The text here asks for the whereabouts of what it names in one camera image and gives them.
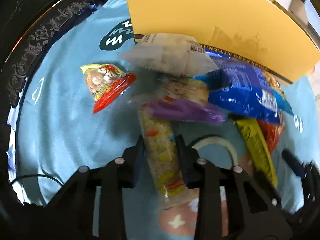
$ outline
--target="printed logo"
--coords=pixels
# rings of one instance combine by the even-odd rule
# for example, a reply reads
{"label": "printed logo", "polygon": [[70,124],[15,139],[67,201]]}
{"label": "printed logo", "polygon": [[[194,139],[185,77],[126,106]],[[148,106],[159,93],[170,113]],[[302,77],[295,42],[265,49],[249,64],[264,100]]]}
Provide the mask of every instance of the printed logo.
{"label": "printed logo", "polygon": [[101,50],[116,50],[119,49],[122,44],[128,39],[133,38],[133,30],[131,19],[127,19],[117,26],[115,26],[111,32],[109,32],[100,41]]}
{"label": "printed logo", "polygon": [[294,125],[296,126],[298,131],[300,133],[302,133],[303,132],[303,121],[302,121],[302,119],[300,117],[298,117],[297,115],[295,115],[293,117],[293,119],[294,119]]}

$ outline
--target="food package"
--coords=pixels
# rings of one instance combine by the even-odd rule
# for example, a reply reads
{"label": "food package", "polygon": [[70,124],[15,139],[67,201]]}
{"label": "food package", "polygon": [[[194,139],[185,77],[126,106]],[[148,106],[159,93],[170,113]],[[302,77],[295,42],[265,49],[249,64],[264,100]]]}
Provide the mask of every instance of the food package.
{"label": "food package", "polygon": [[217,68],[195,38],[182,34],[148,34],[118,56],[133,65],[175,76],[197,76]]}
{"label": "food package", "polygon": [[265,121],[257,120],[260,126],[260,129],[263,133],[263,136],[266,140],[270,154],[272,154],[272,152],[278,145],[280,135],[285,129],[285,124],[284,124],[284,120],[282,118],[281,112],[279,112],[279,117],[280,117],[280,125],[274,125]]}
{"label": "food package", "polygon": [[161,79],[162,86],[154,94],[131,98],[131,105],[148,109],[152,117],[169,121],[206,122],[220,124],[225,114],[208,103],[205,83],[192,78],[173,76]]}
{"label": "food package", "polygon": [[140,110],[139,119],[148,164],[160,195],[163,209],[179,206],[198,197],[196,190],[188,189],[179,170],[177,148],[170,123]]}
{"label": "food package", "polygon": [[94,114],[110,105],[136,80],[134,74],[125,73],[113,64],[91,64],[80,68],[95,102]]}
{"label": "food package", "polygon": [[262,171],[276,188],[278,180],[270,152],[257,120],[244,118],[235,121],[242,138],[247,145],[252,162],[257,171]]}
{"label": "food package", "polygon": [[249,63],[225,57],[213,60],[219,70],[195,77],[210,91],[208,102],[233,113],[280,125],[278,111],[293,115],[280,84]]}

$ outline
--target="white plastic bag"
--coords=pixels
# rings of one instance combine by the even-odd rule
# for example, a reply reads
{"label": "white plastic bag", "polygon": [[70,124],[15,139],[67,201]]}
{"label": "white plastic bag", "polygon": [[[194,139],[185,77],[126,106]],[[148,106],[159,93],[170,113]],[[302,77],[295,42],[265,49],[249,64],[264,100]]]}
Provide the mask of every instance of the white plastic bag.
{"label": "white plastic bag", "polygon": [[175,76],[197,76],[218,69],[195,38],[182,34],[148,34],[132,50],[118,55],[133,65]]}

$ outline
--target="yellow snack bag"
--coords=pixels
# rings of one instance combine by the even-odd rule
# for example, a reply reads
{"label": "yellow snack bag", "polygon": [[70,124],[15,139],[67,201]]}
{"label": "yellow snack bag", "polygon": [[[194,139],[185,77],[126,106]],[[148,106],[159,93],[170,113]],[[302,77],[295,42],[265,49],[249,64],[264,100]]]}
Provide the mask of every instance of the yellow snack bag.
{"label": "yellow snack bag", "polygon": [[273,166],[268,146],[256,119],[244,118],[235,121],[249,150],[251,159],[258,171],[263,171],[265,176],[276,188],[278,180]]}
{"label": "yellow snack bag", "polygon": [[197,191],[188,189],[183,182],[170,123],[151,117],[147,109],[138,113],[145,146],[149,152],[149,168],[161,196],[163,209],[197,198]]}

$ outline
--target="red snack bag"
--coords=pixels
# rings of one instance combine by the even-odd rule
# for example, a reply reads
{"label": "red snack bag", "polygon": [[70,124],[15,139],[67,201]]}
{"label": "red snack bag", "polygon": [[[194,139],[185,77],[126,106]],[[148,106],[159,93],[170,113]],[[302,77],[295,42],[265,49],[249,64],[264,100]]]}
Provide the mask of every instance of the red snack bag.
{"label": "red snack bag", "polygon": [[137,78],[113,64],[91,64],[80,67],[95,101],[93,113],[110,105]]}
{"label": "red snack bag", "polygon": [[275,125],[275,124],[272,124],[269,122],[257,120],[258,124],[260,126],[260,129],[263,133],[263,136],[266,140],[270,154],[273,152],[273,150],[278,145],[280,135],[282,134],[282,132],[285,129],[282,114],[281,114],[281,112],[278,112],[278,113],[279,113],[279,117],[280,117],[280,125]]}

